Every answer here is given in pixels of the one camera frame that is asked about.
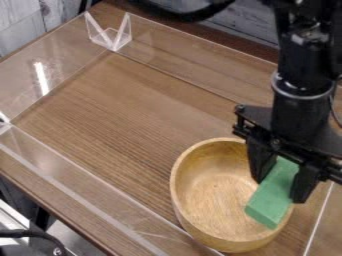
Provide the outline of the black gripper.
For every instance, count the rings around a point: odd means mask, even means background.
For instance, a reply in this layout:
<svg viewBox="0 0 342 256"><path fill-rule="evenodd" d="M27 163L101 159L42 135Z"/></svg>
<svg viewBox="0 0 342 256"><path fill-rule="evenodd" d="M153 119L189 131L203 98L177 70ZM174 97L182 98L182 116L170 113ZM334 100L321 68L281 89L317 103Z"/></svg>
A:
<svg viewBox="0 0 342 256"><path fill-rule="evenodd" d="M290 189L304 204L321 181L342 183L342 136L329 124L337 82L322 87L272 80L273 105L237 105L233 132L246 140L252 177L261 183L277 157L300 165Z"/></svg>

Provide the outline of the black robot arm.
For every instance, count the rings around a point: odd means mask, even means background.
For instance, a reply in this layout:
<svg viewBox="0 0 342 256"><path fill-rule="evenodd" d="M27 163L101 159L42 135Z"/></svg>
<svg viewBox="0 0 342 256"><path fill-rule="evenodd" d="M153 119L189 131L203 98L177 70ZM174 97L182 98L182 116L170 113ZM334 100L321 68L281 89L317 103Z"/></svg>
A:
<svg viewBox="0 0 342 256"><path fill-rule="evenodd" d="M280 43L273 106L237 106L233 133L246 140L256 181L270 175L277 157L300 165L289 197L304 203L320 182L342 184L342 135L330 124L342 81L342 0L260 1L274 11Z"/></svg>

